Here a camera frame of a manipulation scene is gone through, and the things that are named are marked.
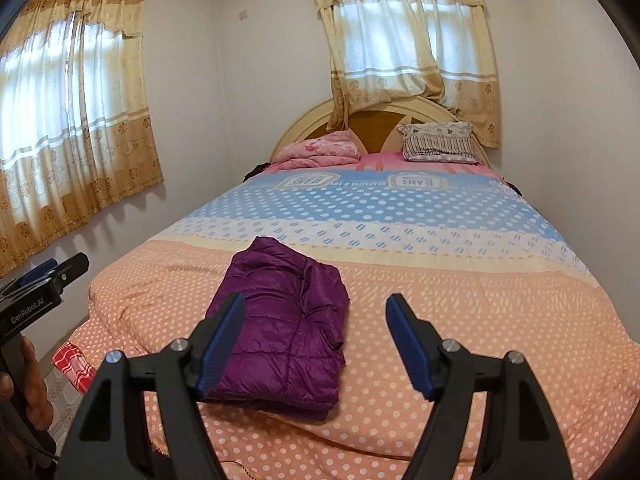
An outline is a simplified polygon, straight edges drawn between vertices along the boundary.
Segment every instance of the purple jacket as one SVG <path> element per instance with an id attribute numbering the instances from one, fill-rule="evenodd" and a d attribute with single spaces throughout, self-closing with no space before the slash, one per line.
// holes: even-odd
<path id="1" fill-rule="evenodd" d="M 207 317 L 230 292 L 244 295 L 246 322 L 209 400 L 324 420 L 338 403 L 350 301 L 338 269 L 256 238 L 231 260 Z"/>

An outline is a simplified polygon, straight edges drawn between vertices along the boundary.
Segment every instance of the wooden headboard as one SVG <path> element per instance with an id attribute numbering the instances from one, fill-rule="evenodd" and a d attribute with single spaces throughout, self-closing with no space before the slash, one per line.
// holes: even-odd
<path id="1" fill-rule="evenodd" d="M 280 138 L 271 162 L 282 148 L 299 140 L 315 139 L 326 134 L 326 125 L 334 111 L 334 102 L 319 104 Z M 402 150 L 402 135 L 398 124 L 446 123 L 458 119 L 448 110 L 423 97 L 412 97 L 388 104 L 380 104 L 349 117 L 349 127 L 358 137 L 360 148 L 366 153 L 399 152 Z M 474 138 L 478 158 L 491 167 L 486 153 Z"/>

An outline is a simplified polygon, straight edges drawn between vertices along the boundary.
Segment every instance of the bedspread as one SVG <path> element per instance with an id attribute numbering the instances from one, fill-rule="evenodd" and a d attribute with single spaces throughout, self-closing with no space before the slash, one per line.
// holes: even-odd
<path id="1" fill-rule="evenodd" d="M 257 236 L 338 267 L 352 300 L 346 366 L 324 423 L 201 406 L 230 478 L 401 478 L 431 405 L 385 325 L 394 292 L 472 352 L 526 354 L 577 479 L 603 462 L 638 402 L 639 346 L 585 265 L 490 170 L 455 164 L 364 160 L 250 179 L 100 273 L 90 320 L 58 367 L 82 390 L 109 350 L 136 356 L 188 336 L 232 255 Z M 156 397 L 145 401 L 151 438 L 166 450 Z M 456 480 L 470 477 L 483 407 L 477 394 Z"/>

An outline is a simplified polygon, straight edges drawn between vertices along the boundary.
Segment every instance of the curtain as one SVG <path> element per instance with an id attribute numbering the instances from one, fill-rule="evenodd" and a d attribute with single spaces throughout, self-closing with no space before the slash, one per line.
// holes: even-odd
<path id="1" fill-rule="evenodd" d="M 314 0 L 330 46 L 330 130 L 380 102 L 422 95 L 500 146 L 500 89 L 483 0 Z"/>
<path id="2" fill-rule="evenodd" d="M 31 0 L 0 44 L 0 274 L 164 181 L 144 0 Z"/>

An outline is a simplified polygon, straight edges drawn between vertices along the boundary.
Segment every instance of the human hand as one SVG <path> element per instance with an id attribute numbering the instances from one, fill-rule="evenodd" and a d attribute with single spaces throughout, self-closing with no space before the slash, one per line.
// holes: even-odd
<path id="1" fill-rule="evenodd" d="M 48 430 L 53 422 L 53 406 L 47 399 L 47 385 L 40 376 L 33 343 L 22 338 L 24 357 L 24 396 L 27 400 L 27 418 L 38 431 Z M 14 395 L 14 383 L 7 374 L 0 374 L 0 402 L 8 402 Z M 20 441 L 12 439 L 14 448 L 22 455 L 26 450 Z"/>

